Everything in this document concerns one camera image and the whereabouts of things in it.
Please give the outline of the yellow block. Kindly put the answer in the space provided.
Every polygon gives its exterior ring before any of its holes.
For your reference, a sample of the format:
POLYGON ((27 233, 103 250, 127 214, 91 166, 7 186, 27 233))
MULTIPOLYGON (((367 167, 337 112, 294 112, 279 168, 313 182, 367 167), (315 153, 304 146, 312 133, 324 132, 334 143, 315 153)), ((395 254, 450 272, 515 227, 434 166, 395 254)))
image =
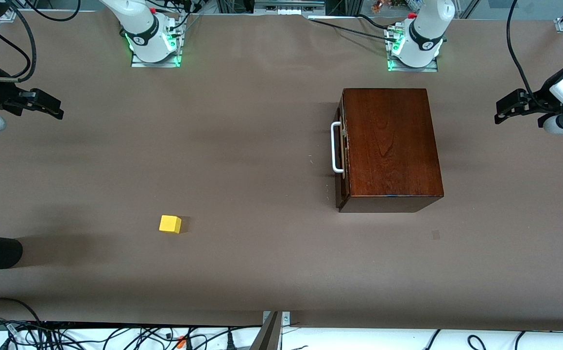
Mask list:
POLYGON ((182 219, 172 215, 161 215, 159 228, 160 232, 164 233, 180 233, 182 219))

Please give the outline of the wooden drawer with white handle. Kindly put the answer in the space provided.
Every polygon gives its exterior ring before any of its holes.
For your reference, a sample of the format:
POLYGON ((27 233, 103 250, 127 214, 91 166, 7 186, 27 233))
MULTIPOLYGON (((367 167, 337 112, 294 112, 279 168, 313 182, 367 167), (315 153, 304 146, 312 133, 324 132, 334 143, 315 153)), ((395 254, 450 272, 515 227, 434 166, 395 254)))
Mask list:
POLYGON ((347 164, 347 137, 343 98, 341 98, 337 106, 334 121, 330 126, 330 140, 332 170, 335 174, 335 206, 341 210, 349 197, 350 188, 348 184, 349 166, 347 164))

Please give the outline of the dark brown wooden cabinet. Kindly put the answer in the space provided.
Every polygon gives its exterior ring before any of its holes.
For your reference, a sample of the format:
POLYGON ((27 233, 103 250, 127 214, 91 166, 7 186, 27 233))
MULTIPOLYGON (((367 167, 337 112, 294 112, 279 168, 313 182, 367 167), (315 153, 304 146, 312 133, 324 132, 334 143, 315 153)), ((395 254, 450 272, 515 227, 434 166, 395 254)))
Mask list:
POLYGON ((414 213, 444 197, 424 88, 342 91, 349 197, 341 213, 414 213))

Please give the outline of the grey power strip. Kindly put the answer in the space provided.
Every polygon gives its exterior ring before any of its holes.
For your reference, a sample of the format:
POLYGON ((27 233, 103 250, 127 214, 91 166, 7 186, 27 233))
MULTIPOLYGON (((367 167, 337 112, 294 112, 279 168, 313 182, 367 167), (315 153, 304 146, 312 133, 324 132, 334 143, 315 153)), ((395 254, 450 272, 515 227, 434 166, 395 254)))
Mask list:
POLYGON ((254 14, 325 16, 325 0, 254 0, 254 14))

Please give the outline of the dark slanted pole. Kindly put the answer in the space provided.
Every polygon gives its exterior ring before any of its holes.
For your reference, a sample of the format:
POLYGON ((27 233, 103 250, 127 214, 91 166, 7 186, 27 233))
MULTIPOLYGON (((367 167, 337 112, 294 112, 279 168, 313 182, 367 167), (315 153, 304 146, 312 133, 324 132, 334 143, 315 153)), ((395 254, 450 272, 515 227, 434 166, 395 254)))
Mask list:
POLYGON ((284 321, 286 318, 283 312, 268 312, 249 350, 280 350, 284 321))

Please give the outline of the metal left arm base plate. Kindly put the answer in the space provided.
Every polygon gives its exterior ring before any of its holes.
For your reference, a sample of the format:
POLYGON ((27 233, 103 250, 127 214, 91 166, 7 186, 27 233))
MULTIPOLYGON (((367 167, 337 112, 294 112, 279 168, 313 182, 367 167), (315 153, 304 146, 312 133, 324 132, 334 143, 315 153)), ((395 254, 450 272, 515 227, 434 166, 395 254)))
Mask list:
POLYGON ((401 44, 404 44, 403 35, 403 22, 395 22, 395 24, 388 26, 387 29, 383 30, 386 38, 394 38, 395 42, 386 42, 386 57, 387 57, 387 67, 388 71, 403 71, 403 72, 437 72, 437 56, 439 51, 433 55, 432 60, 423 67, 412 67, 404 64, 399 57, 394 55, 394 50, 399 49, 401 44))

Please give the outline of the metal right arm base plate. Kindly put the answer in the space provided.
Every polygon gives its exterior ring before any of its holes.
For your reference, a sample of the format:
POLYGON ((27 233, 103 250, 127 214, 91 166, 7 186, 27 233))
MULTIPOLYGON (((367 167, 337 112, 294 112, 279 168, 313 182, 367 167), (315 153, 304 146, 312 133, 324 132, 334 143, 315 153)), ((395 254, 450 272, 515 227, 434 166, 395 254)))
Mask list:
POLYGON ((154 14, 154 27, 147 33, 125 33, 132 51, 132 67, 181 66, 185 25, 163 13, 154 14))

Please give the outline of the small metal bracket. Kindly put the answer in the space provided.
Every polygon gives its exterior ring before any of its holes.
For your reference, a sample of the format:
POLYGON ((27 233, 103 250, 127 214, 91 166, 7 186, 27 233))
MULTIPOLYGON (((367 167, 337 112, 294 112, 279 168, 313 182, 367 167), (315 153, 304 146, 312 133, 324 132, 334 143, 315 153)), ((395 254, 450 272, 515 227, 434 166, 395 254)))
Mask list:
POLYGON ((280 335, 285 327, 290 326, 290 312, 264 312, 263 326, 261 329, 266 333, 280 335))

